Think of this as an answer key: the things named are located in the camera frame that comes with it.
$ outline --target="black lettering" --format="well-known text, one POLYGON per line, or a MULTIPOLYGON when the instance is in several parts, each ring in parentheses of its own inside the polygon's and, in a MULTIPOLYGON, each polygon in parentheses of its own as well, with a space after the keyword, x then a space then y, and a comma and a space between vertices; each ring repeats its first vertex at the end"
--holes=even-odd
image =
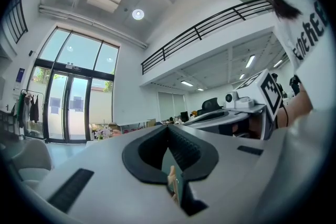
POLYGON ((325 26, 327 26, 328 25, 328 20, 325 18, 323 10, 319 9, 319 4, 317 3, 317 1, 314 2, 314 7, 315 7, 316 13, 319 15, 319 17, 320 17, 321 21, 323 22, 323 24, 325 26))
POLYGON ((298 38, 298 43, 297 43, 301 49, 301 55, 304 56, 306 55, 305 49, 303 48, 303 43, 302 40, 300 38, 298 38))
POLYGON ((314 18, 315 18, 315 13, 310 14, 310 23, 314 27, 316 34, 319 37, 321 37, 323 35, 324 29, 323 27, 321 28, 321 30, 319 29, 320 22, 319 20, 314 21, 314 18))
POLYGON ((296 49, 293 49, 293 53, 299 60, 303 60, 303 57, 297 53, 296 49))
POLYGON ((301 40, 302 40, 302 43, 303 43, 303 47, 305 48, 305 51, 306 52, 309 52, 309 46, 307 46, 307 39, 304 38, 304 35, 305 35, 305 32, 301 32, 301 40))
POLYGON ((310 23, 306 23, 306 24, 302 23, 302 25, 303 25, 303 28, 304 28, 304 30, 305 30, 305 32, 307 34, 307 37, 308 37, 308 39, 310 41, 310 44, 312 46, 314 46, 313 39, 314 39, 314 41, 318 41, 317 36, 316 36, 314 30, 310 27, 310 23))

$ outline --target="black cable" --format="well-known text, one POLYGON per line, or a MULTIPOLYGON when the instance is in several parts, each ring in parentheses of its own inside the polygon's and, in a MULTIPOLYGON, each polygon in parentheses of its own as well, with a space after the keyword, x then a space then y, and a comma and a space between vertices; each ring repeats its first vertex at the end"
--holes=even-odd
POLYGON ((288 113, 287 113, 287 110, 286 110, 285 106, 283 106, 283 107, 284 107, 284 111, 285 111, 285 113, 286 113, 286 117, 287 117, 286 127, 288 127, 288 113))

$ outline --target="door frame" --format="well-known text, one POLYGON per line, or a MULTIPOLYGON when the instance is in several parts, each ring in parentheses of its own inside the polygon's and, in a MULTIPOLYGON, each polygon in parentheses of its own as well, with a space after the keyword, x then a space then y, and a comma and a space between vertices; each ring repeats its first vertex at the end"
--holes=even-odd
POLYGON ((50 73, 50 78, 48 81, 47 89, 46 89, 46 97, 44 103, 44 113, 43 113, 43 129, 45 138, 51 143, 62 143, 62 144, 85 144, 87 141, 91 140, 90 138, 90 129, 89 129, 89 105, 90 105, 90 93, 91 93, 91 85, 92 85, 92 78, 86 76, 80 76, 77 74, 63 72, 63 71, 56 71, 52 70, 50 73), (63 132, 63 139, 55 139, 50 138, 49 136, 49 128, 48 128, 48 112, 49 112, 49 98, 50 98, 50 91, 52 82, 54 80, 54 75, 59 74, 61 76, 66 76, 67 81, 64 87, 63 92, 63 101, 61 104, 61 117, 62 117, 62 132, 63 132), (85 95, 85 102, 84 102, 84 124, 85 124, 85 139, 84 140, 71 140, 70 139, 70 132, 69 132, 69 105, 70 105, 70 93, 71 87, 74 78, 79 79, 86 79, 88 81, 86 87, 86 95, 85 95))

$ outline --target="ceiling light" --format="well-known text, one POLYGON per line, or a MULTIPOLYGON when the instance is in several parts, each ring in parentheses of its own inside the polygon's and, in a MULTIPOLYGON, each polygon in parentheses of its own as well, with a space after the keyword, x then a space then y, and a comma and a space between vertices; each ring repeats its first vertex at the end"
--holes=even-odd
POLYGON ((250 56, 250 59, 249 59, 248 62, 247 62, 246 68, 249 68, 249 67, 250 67, 250 65, 252 64, 254 58, 255 58, 255 55, 250 56))
POLYGON ((186 81, 181 81, 181 83, 184 84, 184 85, 187 85, 187 86, 189 86, 189 87, 192 87, 192 86, 193 86, 192 84, 190 84, 190 83, 188 83, 188 82, 186 82, 186 81))
POLYGON ((135 9, 132 13, 132 16, 136 20, 141 20, 145 16, 145 13, 140 9, 135 9))
POLYGON ((282 60, 278 61, 273 67, 277 67, 281 63, 282 63, 282 60))

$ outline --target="double door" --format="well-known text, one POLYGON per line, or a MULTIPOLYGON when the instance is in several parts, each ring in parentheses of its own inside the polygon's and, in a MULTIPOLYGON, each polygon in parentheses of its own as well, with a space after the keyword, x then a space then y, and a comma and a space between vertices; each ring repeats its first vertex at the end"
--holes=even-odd
POLYGON ((65 72, 50 74, 44 107, 44 130, 50 142, 80 144, 90 140, 91 82, 91 78, 65 72))

